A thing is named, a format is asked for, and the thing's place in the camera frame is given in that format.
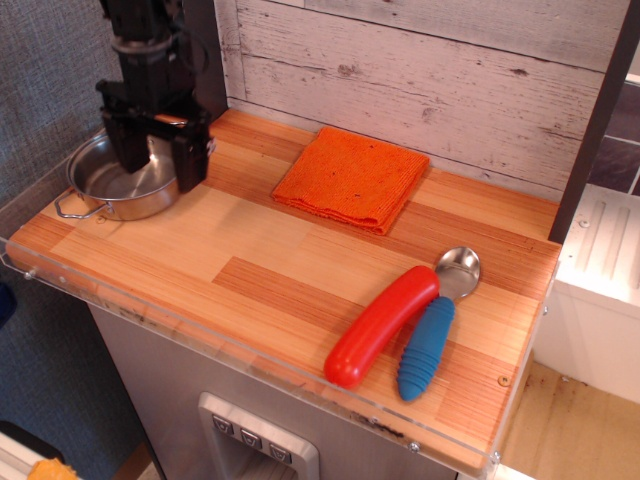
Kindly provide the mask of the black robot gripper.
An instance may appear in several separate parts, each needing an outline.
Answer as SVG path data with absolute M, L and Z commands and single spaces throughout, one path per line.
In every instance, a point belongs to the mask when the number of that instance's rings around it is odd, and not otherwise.
M 102 120 L 122 167 L 149 163 L 146 134 L 174 134 L 171 153 L 178 188 L 188 193 L 207 178 L 215 150 L 211 114 L 196 100 L 191 42 L 114 42 L 120 81 L 102 80 Z

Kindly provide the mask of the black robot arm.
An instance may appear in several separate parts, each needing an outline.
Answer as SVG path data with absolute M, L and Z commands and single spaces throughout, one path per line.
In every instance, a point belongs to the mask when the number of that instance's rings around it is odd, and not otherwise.
M 149 162 L 147 138 L 169 142 L 179 191 L 207 176 L 212 114 L 195 97 L 191 32 L 172 1 L 103 1 L 111 22 L 120 81 L 101 80 L 102 119 L 117 159 L 129 173 Z

